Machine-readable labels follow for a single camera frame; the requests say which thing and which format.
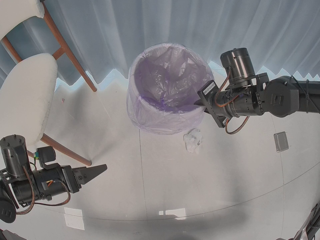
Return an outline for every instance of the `white tile floor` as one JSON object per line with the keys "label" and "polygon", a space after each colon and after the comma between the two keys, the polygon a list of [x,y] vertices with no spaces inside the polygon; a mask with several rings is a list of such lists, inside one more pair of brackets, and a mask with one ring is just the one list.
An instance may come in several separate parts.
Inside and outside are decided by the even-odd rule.
{"label": "white tile floor", "polygon": [[[287,239],[320,201],[319,115],[251,117],[230,136],[205,114],[200,152],[190,154],[185,132],[154,135],[132,125],[125,81],[112,76],[105,86],[93,93],[84,82],[76,90],[59,85],[45,130],[93,165],[108,166],[65,206],[82,217],[35,206],[0,228],[26,239]],[[273,134],[281,131],[290,148],[277,153]],[[59,152],[57,162],[81,166]]]}

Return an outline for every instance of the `white plastic wrapper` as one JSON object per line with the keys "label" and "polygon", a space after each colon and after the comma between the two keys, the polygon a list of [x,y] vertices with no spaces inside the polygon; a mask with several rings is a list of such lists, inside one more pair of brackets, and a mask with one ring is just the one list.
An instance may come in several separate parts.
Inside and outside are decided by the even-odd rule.
{"label": "white plastic wrapper", "polygon": [[202,58],[177,43],[161,43],[138,55],[129,70],[127,112],[138,128],[176,134],[196,128],[204,106],[194,105],[198,90],[213,73]]}
{"label": "white plastic wrapper", "polygon": [[198,153],[199,146],[202,143],[200,129],[193,129],[190,133],[185,134],[183,140],[186,143],[186,150],[189,153]]}

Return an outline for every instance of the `chair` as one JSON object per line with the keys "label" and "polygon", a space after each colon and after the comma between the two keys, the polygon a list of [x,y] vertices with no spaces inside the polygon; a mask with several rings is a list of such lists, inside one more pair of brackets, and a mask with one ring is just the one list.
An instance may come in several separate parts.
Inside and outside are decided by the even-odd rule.
{"label": "chair", "polygon": [[[0,0],[0,39],[20,22],[32,16],[44,17],[46,22],[51,22],[50,26],[53,29],[56,28],[40,0]],[[4,42],[7,44],[9,41],[4,38]],[[12,134],[22,135],[28,146],[41,140],[67,156],[90,166],[91,161],[44,134],[57,78],[56,59],[63,52],[66,52],[69,58],[73,55],[64,39],[63,41],[60,39],[59,43],[61,48],[53,56],[42,53],[21,60],[21,58],[17,59],[19,55],[9,42],[8,48],[18,60],[18,64],[10,71],[0,89],[0,138]]]}

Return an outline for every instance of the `gray curtain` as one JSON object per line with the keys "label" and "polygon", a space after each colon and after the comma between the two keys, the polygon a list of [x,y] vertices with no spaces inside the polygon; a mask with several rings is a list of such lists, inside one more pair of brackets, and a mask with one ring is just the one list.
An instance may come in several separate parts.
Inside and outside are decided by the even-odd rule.
{"label": "gray curtain", "polygon": [[[177,42],[220,64],[220,54],[247,47],[256,72],[264,65],[303,77],[320,72],[320,0],[46,0],[71,50],[100,83],[116,68],[128,77],[136,56],[161,42]],[[7,37],[23,59],[53,54],[59,45],[45,22],[30,18]],[[14,66],[0,47],[0,85]],[[66,55],[58,77],[79,77]]]}

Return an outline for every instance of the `wooden frame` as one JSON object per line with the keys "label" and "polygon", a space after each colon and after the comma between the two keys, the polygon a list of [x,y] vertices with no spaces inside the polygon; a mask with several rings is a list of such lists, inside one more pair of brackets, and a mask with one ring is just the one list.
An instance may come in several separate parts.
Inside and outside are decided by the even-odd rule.
{"label": "wooden frame", "polygon": [[[44,7],[43,19],[47,23],[47,25],[48,25],[49,29],[51,30],[52,34],[54,35],[54,37],[57,39],[58,43],[60,44],[60,48],[54,52],[53,57],[55,58],[55,60],[57,60],[58,58],[61,57],[62,54],[66,53],[66,55],[71,60],[71,62],[73,63],[75,68],[78,70],[78,72],[81,74],[81,76],[84,78],[84,80],[86,81],[88,86],[90,86],[91,90],[96,92],[97,88],[94,86],[94,84],[92,83],[92,81],[90,80],[88,75],[86,74],[85,70],[82,68],[82,66],[78,62],[77,58],[75,57],[75,55],[71,51],[70,47],[68,46],[68,44],[64,40],[64,38],[61,35],[60,31],[58,30],[56,24],[54,23],[50,13],[48,12],[44,2],[43,1],[41,1],[41,2]],[[12,46],[12,44],[10,43],[8,38],[5,36],[4,38],[2,38],[2,41],[3,41],[4,45],[7,47],[7,49],[9,50],[9,52],[12,54],[12,56],[17,60],[17,62],[18,63],[21,62],[22,58],[20,57],[18,52],[14,49],[14,47]],[[54,139],[50,138],[46,134],[43,134],[41,141],[49,146],[52,146],[55,150],[58,150],[61,153],[85,164],[86,166],[91,166],[91,164],[92,164],[91,161],[83,158],[82,156],[76,154],[75,152],[71,151],[70,149],[68,149],[65,146],[61,145],[60,143],[56,142]],[[33,158],[33,153],[31,153],[30,151],[28,151],[28,155]]]}

